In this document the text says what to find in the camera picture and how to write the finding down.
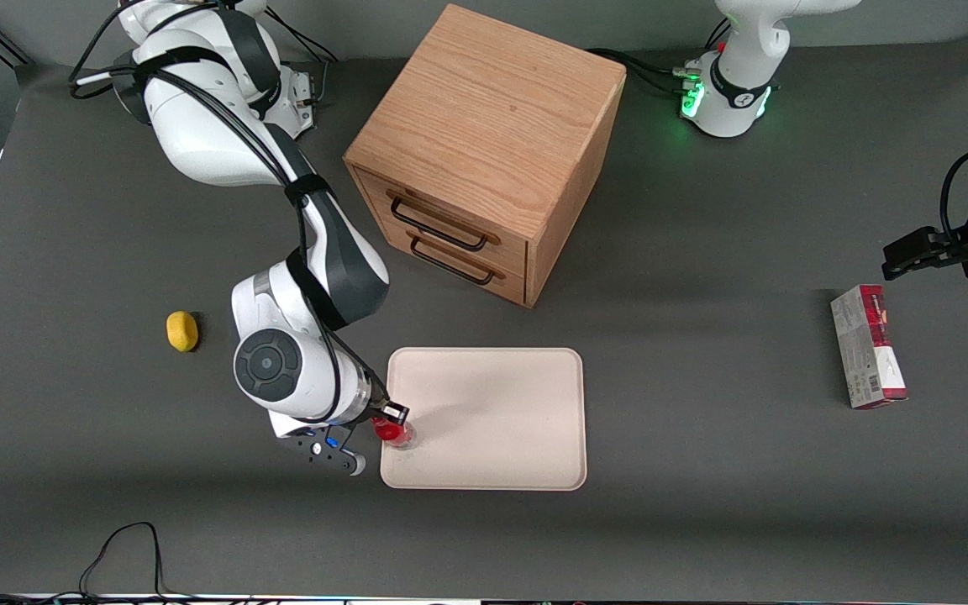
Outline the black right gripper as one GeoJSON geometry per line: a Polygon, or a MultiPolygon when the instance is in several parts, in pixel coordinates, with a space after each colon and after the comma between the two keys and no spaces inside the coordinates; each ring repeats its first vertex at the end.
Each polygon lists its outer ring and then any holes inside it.
{"type": "Polygon", "coordinates": [[[369,418],[384,418],[385,421],[395,424],[408,421],[408,407],[400,403],[389,403],[387,387],[380,381],[358,382],[354,405],[354,423],[365,422],[369,418]]]}

